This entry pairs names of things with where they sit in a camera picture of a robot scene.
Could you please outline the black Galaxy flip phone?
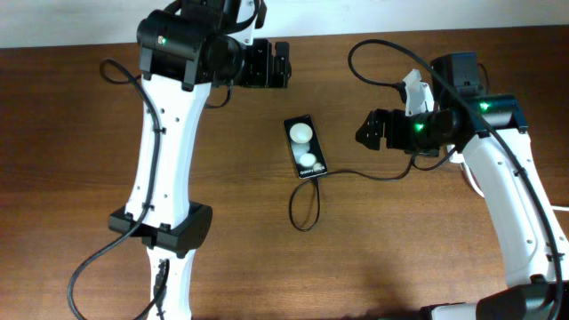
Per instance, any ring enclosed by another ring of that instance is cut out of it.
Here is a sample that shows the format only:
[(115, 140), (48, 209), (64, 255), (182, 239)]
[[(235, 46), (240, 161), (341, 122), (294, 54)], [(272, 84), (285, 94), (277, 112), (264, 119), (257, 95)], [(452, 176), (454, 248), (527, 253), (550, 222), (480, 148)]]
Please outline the black Galaxy flip phone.
[(285, 136), (300, 179), (311, 179), (328, 172), (317, 130), (310, 115), (283, 121)]

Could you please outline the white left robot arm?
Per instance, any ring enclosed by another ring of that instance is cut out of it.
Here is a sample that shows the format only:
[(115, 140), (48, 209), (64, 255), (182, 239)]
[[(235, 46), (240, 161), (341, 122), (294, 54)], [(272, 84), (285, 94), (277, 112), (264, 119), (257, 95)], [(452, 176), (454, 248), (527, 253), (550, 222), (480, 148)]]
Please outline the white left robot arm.
[(150, 262), (145, 319), (188, 319), (196, 249), (212, 208), (189, 198), (196, 131), (212, 89), (285, 88), (289, 44), (254, 36), (262, 1), (177, 1), (140, 22), (141, 79), (135, 85), (144, 116), (138, 167), (126, 204), (108, 220), (122, 237), (138, 237)]

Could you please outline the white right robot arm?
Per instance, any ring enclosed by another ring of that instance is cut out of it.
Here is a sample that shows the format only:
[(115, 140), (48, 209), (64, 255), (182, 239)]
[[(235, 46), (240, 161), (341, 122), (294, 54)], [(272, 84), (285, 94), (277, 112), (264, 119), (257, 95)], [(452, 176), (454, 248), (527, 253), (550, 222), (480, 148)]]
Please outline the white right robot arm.
[(499, 239), (506, 290), (476, 303), (424, 307), (421, 319), (566, 319), (568, 239), (536, 171), (528, 123), (512, 95), (491, 95), (480, 82), (477, 56), (432, 60), (432, 83), (413, 70), (397, 85), (404, 110), (376, 109), (356, 139), (427, 155), (449, 147), (480, 188)]

